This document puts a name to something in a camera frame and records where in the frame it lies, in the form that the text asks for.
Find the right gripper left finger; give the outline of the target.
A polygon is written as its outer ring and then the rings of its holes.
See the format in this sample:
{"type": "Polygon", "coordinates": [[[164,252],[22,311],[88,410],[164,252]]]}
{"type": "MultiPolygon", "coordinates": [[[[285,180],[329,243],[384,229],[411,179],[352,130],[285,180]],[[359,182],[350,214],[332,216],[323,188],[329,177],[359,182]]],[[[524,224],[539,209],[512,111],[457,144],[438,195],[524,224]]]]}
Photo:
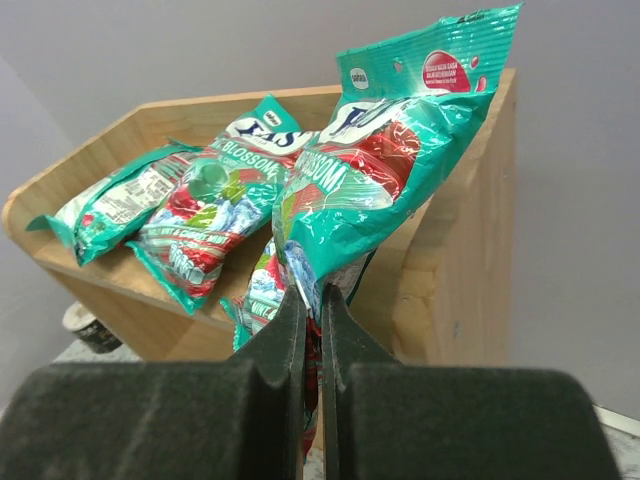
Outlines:
{"type": "Polygon", "coordinates": [[[221,362],[55,363],[1,422],[5,479],[298,479],[306,311],[221,362]]]}

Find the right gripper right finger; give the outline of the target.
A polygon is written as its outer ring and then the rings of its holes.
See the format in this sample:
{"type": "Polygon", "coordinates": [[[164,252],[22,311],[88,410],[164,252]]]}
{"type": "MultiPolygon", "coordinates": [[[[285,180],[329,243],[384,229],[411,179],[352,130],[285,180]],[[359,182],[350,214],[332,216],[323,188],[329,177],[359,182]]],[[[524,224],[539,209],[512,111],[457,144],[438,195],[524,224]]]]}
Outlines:
{"type": "Polygon", "coordinates": [[[329,479],[616,479],[583,386],[567,373],[401,363],[322,301],[329,479]]]}

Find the teal mint candy bag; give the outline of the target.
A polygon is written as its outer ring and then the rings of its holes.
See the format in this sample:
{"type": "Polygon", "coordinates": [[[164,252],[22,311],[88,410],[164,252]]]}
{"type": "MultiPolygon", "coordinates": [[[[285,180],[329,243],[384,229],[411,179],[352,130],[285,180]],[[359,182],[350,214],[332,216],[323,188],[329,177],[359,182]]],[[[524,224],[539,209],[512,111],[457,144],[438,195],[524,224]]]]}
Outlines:
{"type": "Polygon", "coordinates": [[[266,95],[196,155],[128,242],[186,313],[204,305],[226,256],[270,222],[276,198],[314,136],[266,95]]]}
{"type": "Polygon", "coordinates": [[[317,431],[321,296],[351,299],[379,245],[444,183],[485,121],[511,49],[519,5],[444,17],[340,52],[342,94],[275,200],[272,238],[246,292],[224,298],[246,345],[288,288],[306,314],[303,440],[317,431]]]}

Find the teal candy bag white back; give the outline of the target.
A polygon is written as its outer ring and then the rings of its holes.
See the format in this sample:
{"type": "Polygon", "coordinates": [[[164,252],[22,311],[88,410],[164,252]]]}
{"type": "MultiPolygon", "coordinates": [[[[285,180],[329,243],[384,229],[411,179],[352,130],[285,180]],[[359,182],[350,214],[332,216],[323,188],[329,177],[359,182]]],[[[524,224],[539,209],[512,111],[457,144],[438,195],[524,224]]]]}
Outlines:
{"type": "Polygon", "coordinates": [[[202,148],[172,141],[89,186],[28,232],[50,230],[82,267],[134,235],[190,168],[202,148]]]}

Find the teal mint candy bag front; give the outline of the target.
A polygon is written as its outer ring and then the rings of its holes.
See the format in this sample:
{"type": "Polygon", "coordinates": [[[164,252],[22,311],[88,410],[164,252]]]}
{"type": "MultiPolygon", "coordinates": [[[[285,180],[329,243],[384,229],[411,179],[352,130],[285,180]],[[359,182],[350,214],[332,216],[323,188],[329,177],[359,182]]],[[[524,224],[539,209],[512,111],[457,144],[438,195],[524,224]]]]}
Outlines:
{"type": "Polygon", "coordinates": [[[303,440],[317,431],[321,296],[351,299],[379,245],[444,183],[485,121],[511,49],[519,5],[444,17],[340,52],[342,94],[275,200],[272,238],[246,292],[224,298],[246,345],[288,288],[306,314],[303,440]]]}

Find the wooden two-tier shelf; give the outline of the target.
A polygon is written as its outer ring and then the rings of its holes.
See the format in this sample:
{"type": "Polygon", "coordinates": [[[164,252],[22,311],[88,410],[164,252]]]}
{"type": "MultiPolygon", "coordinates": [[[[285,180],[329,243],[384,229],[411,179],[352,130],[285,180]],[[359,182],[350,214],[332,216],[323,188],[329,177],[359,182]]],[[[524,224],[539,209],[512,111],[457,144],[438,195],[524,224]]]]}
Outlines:
{"type": "MultiPolygon", "coordinates": [[[[127,249],[79,267],[37,215],[138,155],[175,138],[202,144],[254,108],[258,92],[147,103],[42,171],[7,199],[6,234],[146,360],[220,360],[231,352],[223,296],[245,291],[269,231],[234,250],[206,306],[188,315],[127,249]]],[[[353,316],[408,363],[508,361],[517,77],[502,74],[489,115],[448,180],[378,249],[353,316]]]]}

